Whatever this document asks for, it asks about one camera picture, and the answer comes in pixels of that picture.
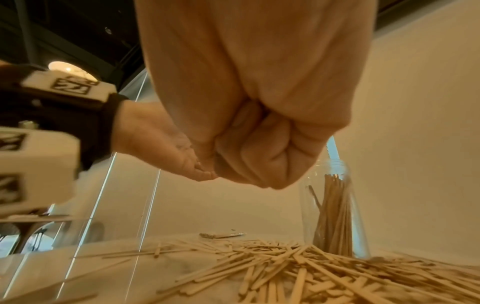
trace black ceiling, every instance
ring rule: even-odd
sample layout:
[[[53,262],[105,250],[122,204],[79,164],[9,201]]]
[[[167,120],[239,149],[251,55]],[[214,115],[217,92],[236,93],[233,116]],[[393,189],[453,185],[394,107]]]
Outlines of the black ceiling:
[[[379,13],[408,1],[380,0]],[[18,3],[27,7],[38,64],[67,61],[119,88],[145,67],[133,0],[0,0],[0,59],[28,62]]]

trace wrist-worn device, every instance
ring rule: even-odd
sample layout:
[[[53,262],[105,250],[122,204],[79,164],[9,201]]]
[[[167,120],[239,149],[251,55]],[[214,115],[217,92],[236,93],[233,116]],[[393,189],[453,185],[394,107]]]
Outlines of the wrist-worn device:
[[[88,169],[111,153],[125,99],[112,84],[0,66],[0,215],[70,199],[79,166]],[[29,125],[34,130],[21,128]]]

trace bundle of wooden sticks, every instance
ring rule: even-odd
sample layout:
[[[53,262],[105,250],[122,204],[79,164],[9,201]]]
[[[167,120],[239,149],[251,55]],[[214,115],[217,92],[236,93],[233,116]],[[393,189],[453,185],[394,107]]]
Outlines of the bundle of wooden sticks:
[[[308,189],[320,211],[313,244],[328,253],[353,256],[350,178],[326,174],[322,204],[313,187]]]
[[[451,303],[480,302],[480,270],[411,256],[362,260],[326,253],[313,245],[263,240],[178,241],[182,248],[215,253],[211,267],[179,277],[142,302],[191,296],[243,275],[242,303]]]

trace human hand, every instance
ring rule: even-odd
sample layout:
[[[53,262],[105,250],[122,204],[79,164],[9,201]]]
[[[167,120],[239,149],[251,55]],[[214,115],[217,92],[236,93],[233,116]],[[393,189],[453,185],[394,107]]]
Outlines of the human hand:
[[[136,10],[155,90],[202,164],[281,189],[350,122],[376,4],[136,0]]]
[[[111,146],[162,170],[196,181],[217,176],[205,171],[189,139],[178,130],[160,102],[125,100],[113,123]]]

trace clear jar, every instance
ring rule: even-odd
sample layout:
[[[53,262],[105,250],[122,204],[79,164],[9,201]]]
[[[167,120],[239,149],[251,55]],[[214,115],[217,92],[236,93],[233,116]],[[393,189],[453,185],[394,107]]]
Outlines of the clear jar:
[[[305,243],[329,253],[369,258],[347,165],[318,161],[299,184]]]

